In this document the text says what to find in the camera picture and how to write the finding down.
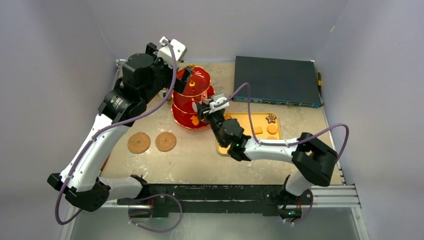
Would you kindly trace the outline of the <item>pink layered cake slice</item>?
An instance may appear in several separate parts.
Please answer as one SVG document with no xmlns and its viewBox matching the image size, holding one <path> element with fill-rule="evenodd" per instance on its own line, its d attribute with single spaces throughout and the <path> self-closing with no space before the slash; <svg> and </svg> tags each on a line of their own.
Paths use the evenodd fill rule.
<svg viewBox="0 0 424 240">
<path fill-rule="evenodd" d="M 209 99 L 208 99 L 208 95 L 207 94 L 202 94 L 201 95 L 201 101 L 200 101 L 200 103 L 201 104 L 206 104 L 206 105 L 209 104 Z"/>
</svg>

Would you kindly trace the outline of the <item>red three-tier cake stand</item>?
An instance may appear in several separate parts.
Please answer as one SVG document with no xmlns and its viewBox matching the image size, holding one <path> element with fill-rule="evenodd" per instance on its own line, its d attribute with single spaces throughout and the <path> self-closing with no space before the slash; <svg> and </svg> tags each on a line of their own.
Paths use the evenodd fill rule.
<svg viewBox="0 0 424 240">
<path fill-rule="evenodd" d="M 211 97 L 215 94 L 215 89 L 211 85 L 210 74 L 204 68 L 194 64 L 187 66 L 194 67 L 193 73 L 183 93 L 176 91 L 172 93 L 171 112 L 175 122 L 180 126 L 187 129 L 201 129 L 206 127 L 207 124 L 199 121 L 199 125 L 194 126 L 190 120 L 192 115 L 198 116 L 194 110 L 195 101 L 201 102 L 201 95 L 204 94 L 207 94 L 208 98 Z M 182 75 L 181 70 L 177 72 L 177 77 Z"/>
</svg>

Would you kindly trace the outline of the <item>orange fish-shaped cake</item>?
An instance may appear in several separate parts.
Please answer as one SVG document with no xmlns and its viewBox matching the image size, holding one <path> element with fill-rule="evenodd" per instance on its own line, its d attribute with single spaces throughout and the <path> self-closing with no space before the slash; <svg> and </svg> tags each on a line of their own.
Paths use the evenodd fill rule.
<svg viewBox="0 0 424 240">
<path fill-rule="evenodd" d="M 198 126 L 199 123 L 200 123 L 198 117 L 196 115 L 194 115 L 194 114 L 191 116 L 190 121 L 191 121 L 191 124 L 193 126 Z"/>
</svg>

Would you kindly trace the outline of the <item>chocolate star cookie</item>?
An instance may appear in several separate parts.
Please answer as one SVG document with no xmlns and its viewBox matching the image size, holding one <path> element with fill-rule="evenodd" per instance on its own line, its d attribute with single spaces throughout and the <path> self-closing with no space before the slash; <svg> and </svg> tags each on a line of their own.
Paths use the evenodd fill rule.
<svg viewBox="0 0 424 240">
<path fill-rule="evenodd" d="M 268 116 L 265 117 L 268 124 L 275 124 L 277 122 L 277 116 L 270 113 Z"/>
</svg>

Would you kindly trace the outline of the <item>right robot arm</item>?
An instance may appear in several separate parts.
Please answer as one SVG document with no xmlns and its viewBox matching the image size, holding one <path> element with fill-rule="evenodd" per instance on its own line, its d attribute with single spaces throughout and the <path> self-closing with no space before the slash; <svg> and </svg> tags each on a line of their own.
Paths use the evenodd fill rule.
<svg viewBox="0 0 424 240">
<path fill-rule="evenodd" d="M 234 160 L 272 160 L 296 167 L 296 172 L 286 178 L 280 191 L 284 202 L 294 203 L 312 186 L 330 185 L 338 154 L 311 133 L 303 132 L 298 138 L 285 140 L 255 139 L 244 133 L 237 119 L 225 119 L 225 108 L 214 101 L 195 101 L 193 108 L 199 121 L 210 125 L 218 145 L 226 148 Z"/>
</svg>

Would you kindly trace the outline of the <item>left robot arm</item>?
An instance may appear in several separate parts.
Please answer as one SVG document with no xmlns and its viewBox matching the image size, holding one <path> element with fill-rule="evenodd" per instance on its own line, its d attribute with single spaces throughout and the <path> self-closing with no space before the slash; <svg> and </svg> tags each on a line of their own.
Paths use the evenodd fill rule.
<svg viewBox="0 0 424 240">
<path fill-rule="evenodd" d="M 137 53 L 121 67 L 121 77 L 101 102 L 94 124 L 69 165 L 52 173 L 47 181 L 58 191 L 55 211 L 62 198 L 80 211 L 93 212 L 105 202 L 131 199 L 146 203 L 149 191 L 136 175 L 125 178 L 100 176 L 101 168 L 120 138 L 133 122 L 151 114 L 149 101 L 160 91 L 182 91 L 187 84 L 177 77 L 181 53 Z"/>
</svg>

